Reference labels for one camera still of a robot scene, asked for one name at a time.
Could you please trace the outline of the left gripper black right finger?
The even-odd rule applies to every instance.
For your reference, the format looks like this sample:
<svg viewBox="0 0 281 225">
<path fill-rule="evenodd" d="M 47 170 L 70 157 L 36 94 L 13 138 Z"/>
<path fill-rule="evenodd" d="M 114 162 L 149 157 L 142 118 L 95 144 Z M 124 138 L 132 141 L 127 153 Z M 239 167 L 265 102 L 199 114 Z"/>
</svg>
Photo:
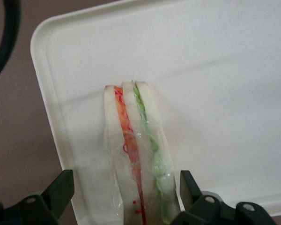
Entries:
<svg viewBox="0 0 281 225">
<path fill-rule="evenodd" d="M 239 202 L 235 208 L 209 192 L 202 192 L 190 171 L 180 172 L 180 197 L 185 210 L 172 225 L 274 225 L 268 212 L 252 202 Z"/>
</svg>

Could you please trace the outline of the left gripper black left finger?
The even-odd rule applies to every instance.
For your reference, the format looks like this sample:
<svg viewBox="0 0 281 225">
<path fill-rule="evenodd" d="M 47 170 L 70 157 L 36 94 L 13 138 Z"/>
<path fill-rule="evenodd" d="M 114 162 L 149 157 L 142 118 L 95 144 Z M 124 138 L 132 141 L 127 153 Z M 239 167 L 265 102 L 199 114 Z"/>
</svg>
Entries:
<svg viewBox="0 0 281 225">
<path fill-rule="evenodd" d="M 73 195 L 73 170 L 63 170 L 41 195 L 27 196 L 9 208 L 0 203 L 0 225 L 58 225 Z"/>
</svg>

